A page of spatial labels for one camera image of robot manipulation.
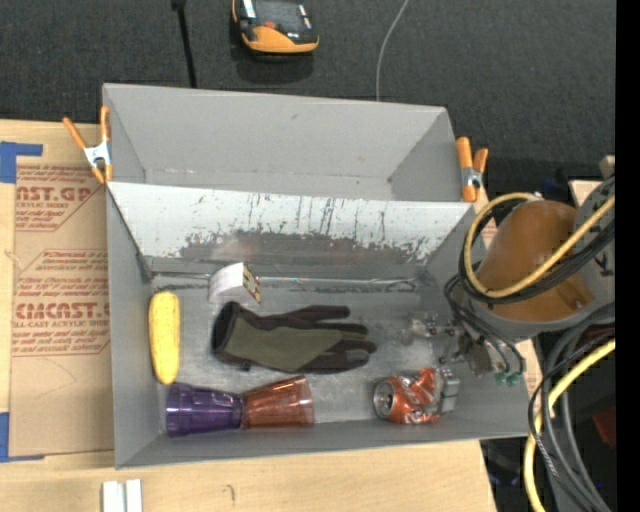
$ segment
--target gray box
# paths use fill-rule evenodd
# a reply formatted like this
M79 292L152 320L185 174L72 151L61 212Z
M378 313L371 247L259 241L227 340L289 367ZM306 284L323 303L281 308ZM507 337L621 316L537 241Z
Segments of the gray box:
M524 384L478 379L465 362L451 367L456 408L437 422L396 425L373 408L380 379L451 350L446 337L401 341L414 313L450 318L441 290L474 217L446 109L116 84L103 96L117 468L526 435ZM211 353L208 278L238 261L260 280L257 313L347 305L378 351L362 368L307 376L309 429L169 438L149 353L156 290L181 298L179 381L241 393L289 376Z

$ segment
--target olive green glove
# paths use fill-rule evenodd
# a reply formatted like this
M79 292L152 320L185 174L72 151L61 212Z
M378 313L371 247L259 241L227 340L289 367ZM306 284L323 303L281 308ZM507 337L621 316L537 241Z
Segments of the olive green glove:
M368 329L347 318L346 306L309 306L289 313L258 316L236 302L218 314L212 332L214 355L249 368L257 364L289 373L337 373L365 365L376 351Z

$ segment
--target black cord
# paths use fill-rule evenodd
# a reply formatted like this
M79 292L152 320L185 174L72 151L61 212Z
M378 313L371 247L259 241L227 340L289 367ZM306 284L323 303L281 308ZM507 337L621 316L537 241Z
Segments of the black cord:
M464 306L462 306L462 304L456 301L455 297L453 296L453 291L460 284L461 284L460 275L456 274L453 277L451 277L444 286L445 298L447 299L449 306L451 307L454 315L457 316L460 321L468 324L482 338L484 338L489 344L491 344L491 346L496 350L496 352L498 352L498 354L504 361L504 365L505 365L504 373L505 375L508 375L511 373L511 365L509 363L509 360L506 354L500 347L500 342L504 343L509 348L509 350L516 356L518 360L519 369L517 372L512 374L512 378L519 377L525 371L525 366L526 366L525 358L522 356L522 354L520 353L520 351L517 349L517 347L513 342L508 340L505 336L502 336L502 334L499 333L497 329L495 329L493 326L491 326L490 324L488 324L487 322L479 318L470 309L465 308Z
M189 84L192 89L197 89L196 70L193 66L193 55L191 54L191 43L189 41L189 29L187 27L187 17L184 14L184 8L187 0L171 0L171 9L178 13L178 23L180 24L180 34L182 36L182 45L184 46L184 55L187 60L187 70L189 72Z
M574 436L573 429L570 426L569 418L566 416L563 419L565 421L565 425L569 425L567 430L567 435L570 437L572 453L578 463L578 466L579 466L578 474L582 478L582 481L578 480L578 477L575 474L575 470L570 467L568 461L566 460L566 457L564 456L563 451L560 449L560 447L557 444L557 439L555 437L555 432L553 430L553 423L551 421L550 412L549 412L548 395L551 389L551 379L553 378L553 376L555 376L557 373L563 370L566 372L567 367L572 362L580 358L583 354L590 351L596 344L600 343L603 339L608 338L611 335L610 332L605 332L601 336L597 336L594 339L592 339L585 346L581 347L578 350L575 350L575 346L578 343L578 341L581 339L581 336L583 335L583 333L593 325L611 324L612 317L615 321L615 302L606 304L605 306L601 307L600 309L592 313L589 317L584 319L582 322L578 323L573 328L568 329L561 336L561 338L556 342L556 345L554 346L548 358L548 364L550 365L551 369L545 372L545 375L543 376L542 381L539 383L539 385L536 387L536 390L532 394L531 400L529 402L529 410L528 410L530 430L536 440L536 443L540 447L541 453L545 455L544 457L545 464L547 465L551 473L554 475L559 485L563 488L563 490L565 490L565 492L567 492L569 496L571 496L571 498L577 504L579 504L580 501L576 496L576 492L579 492L589 502L591 507L594 507L596 510L599 510L599 511L608 511L609 509L606 503L604 503L604 500L602 499L602 497L599 495L599 493L595 489L595 486L593 485L593 482L589 477L589 474L584 466L584 463L582 462L582 458L580 457L580 454L577 449L577 444L575 443L575 438L573 437ZM570 355L565 355L560 362L557 362L558 359L560 358L560 354L562 354L563 352L565 354L570 354ZM540 434L538 434L535 430L534 404L538 394L541 395L541 408L542 408L542 413L545 417L544 426L545 426L546 437L549 438L550 443L553 445L554 454L556 456L555 458L562 464L569 479L571 480L571 483L573 484L573 488L569 488L568 482L565 482L559 478L558 472L556 468L553 466L551 457L549 456L549 453L546 447L544 446L542 438ZM567 411L568 411L568 406L566 406L564 409L565 413L567 413Z
M576 344L578 343L578 341L580 341L580 339L582 339L582 336L584 334L581 333L581 335L579 336L574 336L572 337L572 339L570 341L567 342L567 346L565 349L565 353L570 353L571 351L574 350ZM611 338L611 330L607 330L605 332L603 332L600 335L595 336L585 347L583 347L582 349L576 351L575 353L580 352L581 354L590 351L592 347L594 347L596 344L601 343L603 340L606 339L610 339ZM573 356L569 356L569 360L567 359L567 357L565 357L563 359L563 361L561 361L560 363L558 363L557 366L561 367L561 370L564 371L564 373L567 372L567 368L568 365L575 361L576 357ZM574 475L573 473L573 468L571 468L571 466L569 465L566 457L564 456L564 453L562 451L562 449L560 448L558 442L557 442L557 437L555 434L555 429L553 426L553 422L551 419L551 415L549 412L549 407L548 407L548 394L550 392L550 388L551 388L551 382L547 381L544 385L543 385L543 389L542 389L542 402L543 402L543 411L544 411L544 424L545 424L545 431L548 434L549 437L549 441L551 443L551 446L554 450L555 453L557 453L558 455L558 459L560 461L560 463L563 465L565 471L567 472L567 474L569 475L569 478L572 480L572 482L574 482L574 484L577 481L577 477L574 480L572 478L572 476ZM570 414L569 411L569 407L568 407L568 402L565 404L563 411ZM573 432L573 426L571 425L570 422L570 418L565 416L563 417L563 423L565 425L566 428L566 434L569 437L569 441L570 441L570 447L572 447L572 454L579 466L579 471L577 472L578 475L582 478L583 482L581 482L583 485L580 487L580 489L582 491L586 491L587 495L591 497L590 502L592 503L592 505L596 508L596 510L599 511L609 511L608 506L606 505L606 503L604 502L604 500L602 499L602 497L600 496L600 494L598 493L595 485L593 484L591 478L588 476L588 472L586 470L586 467L584 466L584 463L582 461L582 457L577 449L577 444L575 442L575 437L574 437L574 432Z
M487 222L489 217L493 215L493 211L490 210L487 213L486 219ZM476 231L476 234L473 238L472 244L475 243L477 237L480 235L482 228ZM525 299L529 299L531 297L535 297L536 295L540 295L547 290L550 290L554 286L557 286L565 279L575 274L578 270L580 270L584 265L586 265L589 261L591 261L598 253L600 253L612 240L615 239L615 221L607 224L585 247L582 248L577 253L572 254L571 256L563 258L560 262L558 262L555 268L548 275L539 279L535 283L523 288L522 290L515 292L506 297L489 297L486 294L478 291L471 281L469 280L469 275L467 273L467 269L464 264L464 249L460 254L460 258L458 260L458 273L461 276L462 283L467 291L467 294L480 301L484 302L488 305L493 304L509 304L513 302L520 302ZM472 268L477 270L480 266L481 262L477 262L472 265Z

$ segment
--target purple plastic cup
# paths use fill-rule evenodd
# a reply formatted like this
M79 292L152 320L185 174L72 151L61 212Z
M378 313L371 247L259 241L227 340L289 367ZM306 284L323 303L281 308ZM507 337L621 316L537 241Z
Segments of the purple plastic cup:
M240 428L242 397L176 382L169 388L166 416L170 437Z

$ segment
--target yellow corn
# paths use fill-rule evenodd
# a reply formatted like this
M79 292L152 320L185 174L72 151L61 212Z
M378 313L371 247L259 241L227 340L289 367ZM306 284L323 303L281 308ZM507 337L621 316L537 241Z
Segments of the yellow corn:
M171 384L180 368L180 299L171 292L159 292L149 304L151 360L156 377Z

